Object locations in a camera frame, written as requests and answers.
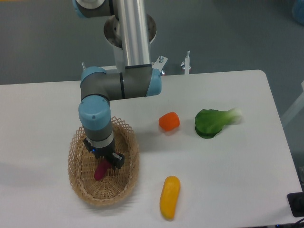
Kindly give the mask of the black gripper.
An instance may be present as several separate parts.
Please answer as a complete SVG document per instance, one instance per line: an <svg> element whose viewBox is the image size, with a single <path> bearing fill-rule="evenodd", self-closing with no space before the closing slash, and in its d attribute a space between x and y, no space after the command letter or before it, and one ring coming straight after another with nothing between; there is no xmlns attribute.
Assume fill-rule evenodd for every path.
<svg viewBox="0 0 304 228"><path fill-rule="evenodd" d="M88 142L87 139L83 140L83 143L86 147L86 149L91 152L96 159L99 159L100 157L104 157L106 160L108 160L112 164L112 168L115 169L121 169L121 167L124 165L125 156L121 153L115 153L115 142L112 140L112 142L103 148L97 148L93 147L91 143Z"/></svg>

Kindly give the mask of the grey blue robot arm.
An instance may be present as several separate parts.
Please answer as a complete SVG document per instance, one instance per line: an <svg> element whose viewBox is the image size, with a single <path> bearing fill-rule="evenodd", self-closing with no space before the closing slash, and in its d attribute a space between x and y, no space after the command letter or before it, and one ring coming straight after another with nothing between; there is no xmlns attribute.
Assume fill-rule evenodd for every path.
<svg viewBox="0 0 304 228"><path fill-rule="evenodd" d="M122 51L114 73L103 67L84 67L78 107L86 149L119 169L125 158L115 151L110 102L161 92L161 71L150 58L156 26L142 0L75 0L73 6L83 18L108 17L104 35Z"/></svg>

